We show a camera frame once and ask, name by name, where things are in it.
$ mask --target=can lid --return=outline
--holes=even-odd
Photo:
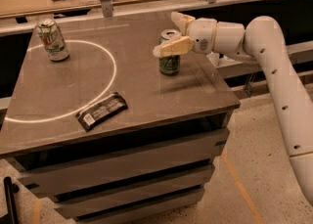
[[[165,40],[169,40],[171,37],[173,37],[175,34],[179,33],[178,30],[176,29],[167,29],[167,30],[164,30],[160,36],[165,39]]]
[[[54,24],[54,20],[52,19],[45,19],[39,23],[39,25],[41,26],[51,26],[53,24]]]

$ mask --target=white circle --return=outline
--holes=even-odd
[[[114,59],[113,55],[107,49],[105,49],[101,45],[98,45],[98,44],[90,42],[90,41],[67,40],[66,42],[75,42],[75,43],[89,44],[89,45],[92,45],[92,46],[95,46],[95,47],[98,47],[98,48],[102,49],[104,52],[106,52],[109,55],[109,57],[111,58],[111,60],[113,62],[113,74],[112,74],[112,79],[110,80],[108,86],[96,98],[94,98],[93,100],[88,102],[86,105],[80,107],[79,109],[77,109],[75,111],[64,113],[64,114],[61,114],[61,115],[58,115],[58,116],[54,116],[54,117],[49,117],[49,118],[44,118],[44,119],[34,119],[34,120],[14,119],[14,118],[9,118],[8,116],[6,116],[6,120],[12,121],[12,122],[16,122],[16,123],[43,123],[43,122],[48,122],[48,121],[51,121],[51,120],[65,118],[67,116],[73,115],[73,114],[83,110],[87,105],[93,104],[96,101],[98,101],[108,91],[108,89],[112,86],[112,83],[113,83],[113,81],[115,80],[115,77],[116,77],[116,70],[117,70],[117,68],[116,68],[116,62],[115,62],[115,59]],[[39,47],[42,47],[42,45],[38,45],[38,46],[35,46],[35,47],[32,47],[32,48],[29,48],[27,50],[27,52],[31,51],[33,49],[39,48]]]

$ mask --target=candy bar wrapper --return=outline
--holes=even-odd
[[[94,126],[126,110],[125,100],[116,92],[78,112],[75,117],[85,129],[90,131]]]

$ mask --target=table drawer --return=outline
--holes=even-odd
[[[199,202],[203,196],[202,187],[169,195],[164,198],[150,202],[134,204],[127,208],[117,209],[116,211],[104,212],[99,215],[78,221],[78,224],[122,224],[141,219],[150,215],[166,212],[178,207],[191,205]]]
[[[76,216],[203,185],[209,181],[213,170],[213,165],[207,165],[193,170],[148,179],[142,182],[104,190],[91,196],[62,202],[57,204],[55,209],[65,218],[75,218]]]
[[[37,197],[56,196],[218,156],[227,128],[105,156],[26,172],[19,179]]]

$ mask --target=green can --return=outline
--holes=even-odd
[[[169,40],[173,35],[179,33],[175,29],[164,30],[159,39],[159,43]],[[166,75],[174,75],[179,72],[180,56],[168,56],[159,58],[159,71]]]

